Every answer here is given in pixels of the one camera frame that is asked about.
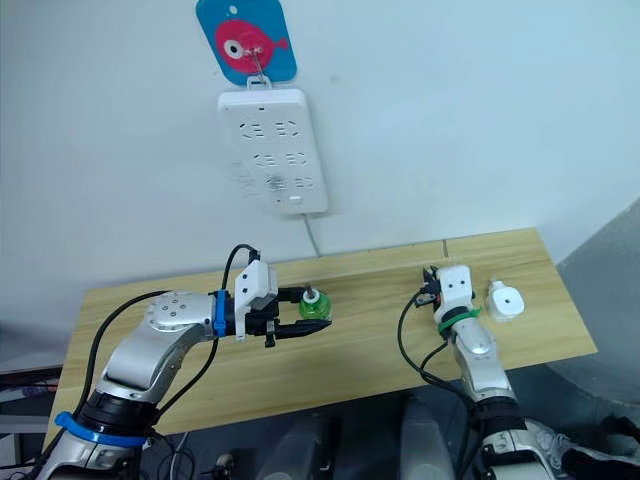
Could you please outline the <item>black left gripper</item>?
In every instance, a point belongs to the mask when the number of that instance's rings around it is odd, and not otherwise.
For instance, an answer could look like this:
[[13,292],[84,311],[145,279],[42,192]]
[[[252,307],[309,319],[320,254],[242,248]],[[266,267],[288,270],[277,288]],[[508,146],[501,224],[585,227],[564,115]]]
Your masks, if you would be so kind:
[[278,293],[268,291],[263,296],[259,296],[256,289],[245,287],[244,294],[249,306],[249,312],[245,315],[245,331],[252,336],[264,336],[266,348],[274,347],[276,339],[305,337],[332,324],[326,319],[303,319],[276,327],[278,302],[300,303],[304,296],[303,287],[280,287]]

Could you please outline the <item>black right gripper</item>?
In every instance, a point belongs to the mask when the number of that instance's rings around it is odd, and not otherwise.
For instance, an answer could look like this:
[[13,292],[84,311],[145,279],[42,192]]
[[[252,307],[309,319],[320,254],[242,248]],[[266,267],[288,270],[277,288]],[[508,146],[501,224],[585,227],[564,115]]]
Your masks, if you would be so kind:
[[419,288],[413,303],[416,306],[423,306],[428,304],[434,304],[439,301],[441,293],[440,282],[434,276],[428,276],[423,285]]

